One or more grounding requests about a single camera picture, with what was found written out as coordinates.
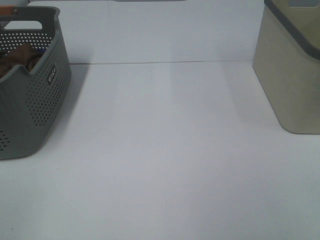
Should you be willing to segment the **brown towel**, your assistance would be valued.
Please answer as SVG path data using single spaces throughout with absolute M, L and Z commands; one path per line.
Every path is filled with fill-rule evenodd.
M 4 77 L 13 67 L 24 66 L 29 72 L 36 66 L 44 53 L 35 52 L 30 43 L 18 46 L 7 55 L 0 53 L 0 77 Z

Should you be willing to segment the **grey perforated laundry basket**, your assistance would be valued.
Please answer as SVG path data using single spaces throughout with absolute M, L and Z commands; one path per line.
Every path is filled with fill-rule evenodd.
M 0 158 L 26 157 L 44 142 L 64 102 L 72 72 L 56 7 L 4 5 L 2 22 L 35 21 L 41 27 L 0 30 L 0 52 L 23 44 L 46 52 L 29 72 L 14 66 L 0 77 Z

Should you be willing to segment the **blue cloth in basket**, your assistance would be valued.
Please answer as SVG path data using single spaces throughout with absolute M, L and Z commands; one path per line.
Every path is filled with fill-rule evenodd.
M 35 52 L 44 54 L 46 52 L 46 49 L 35 49 Z

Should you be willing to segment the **beige basket with grey rim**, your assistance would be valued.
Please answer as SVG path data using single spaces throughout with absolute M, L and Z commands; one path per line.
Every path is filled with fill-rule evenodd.
M 279 124 L 320 132 L 320 2 L 266 0 L 253 69 Z

